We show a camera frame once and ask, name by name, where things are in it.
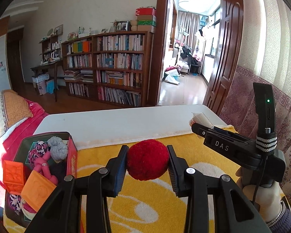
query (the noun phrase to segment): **sleeve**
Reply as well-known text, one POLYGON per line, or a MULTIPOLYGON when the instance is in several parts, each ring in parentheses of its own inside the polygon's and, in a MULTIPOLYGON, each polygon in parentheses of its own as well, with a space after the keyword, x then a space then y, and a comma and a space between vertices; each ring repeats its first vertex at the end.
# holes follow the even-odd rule
POLYGON ((272 233, 287 233, 291 228, 291 212, 286 209, 283 203, 283 209, 278 217, 278 219, 269 225, 272 233))

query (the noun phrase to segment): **red yarn ball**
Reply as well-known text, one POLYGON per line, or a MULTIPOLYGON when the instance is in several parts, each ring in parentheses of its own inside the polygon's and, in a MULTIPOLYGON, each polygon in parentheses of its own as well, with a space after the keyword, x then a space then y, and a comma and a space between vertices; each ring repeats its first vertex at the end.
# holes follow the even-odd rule
POLYGON ((169 152, 155 139, 134 144, 127 152, 126 167, 136 180, 154 180, 162 176, 168 167, 169 152))

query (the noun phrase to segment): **photo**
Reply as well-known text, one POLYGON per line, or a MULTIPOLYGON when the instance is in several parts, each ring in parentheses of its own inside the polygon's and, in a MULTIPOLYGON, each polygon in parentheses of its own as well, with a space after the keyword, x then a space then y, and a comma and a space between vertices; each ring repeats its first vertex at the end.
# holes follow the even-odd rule
POLYGON ((101 33, 109 33, 109 30, 110 30, 109 28, 102 29, 101 33))
POLYGON ((121 24, 121 31, 127 31, 127 22, 121 24))
POLYGON ((55 35, 60 35, 60 34, 62 34, 63 33, 63 27, 64 27, 64 25, 62 24, 62 25, 60 25, 60 26, 57 26, 55 29, 54 29, 54 34, 55 35))

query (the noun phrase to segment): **orange plaid pillow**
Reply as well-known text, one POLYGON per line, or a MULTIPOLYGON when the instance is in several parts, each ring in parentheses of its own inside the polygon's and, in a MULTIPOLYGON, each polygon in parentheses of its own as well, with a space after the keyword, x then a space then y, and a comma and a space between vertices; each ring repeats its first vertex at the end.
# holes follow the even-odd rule
POLYGON ((16 92, 5 90, 3 92, 3 98, 7 118, 7 128, 10 128, 15 123, 26 117, 33 117, 26 100, 16 92))

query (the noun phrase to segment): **wooden desk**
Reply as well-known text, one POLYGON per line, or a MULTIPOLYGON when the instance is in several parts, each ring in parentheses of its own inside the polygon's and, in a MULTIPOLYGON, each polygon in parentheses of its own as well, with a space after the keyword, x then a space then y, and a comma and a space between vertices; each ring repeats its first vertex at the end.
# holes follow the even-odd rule
POLYGON ((45 65, 40 65, 36 67, 32 67, 31 70, 34 71, 34 75, 37 77, 39 75, 39 71, 48 70, 49 68, 54 68, 54 94, 55 94, 55 102, 57 102, 57 67, 63 66, 63 61, 58 60, 54 63, 49 63, 45 65))

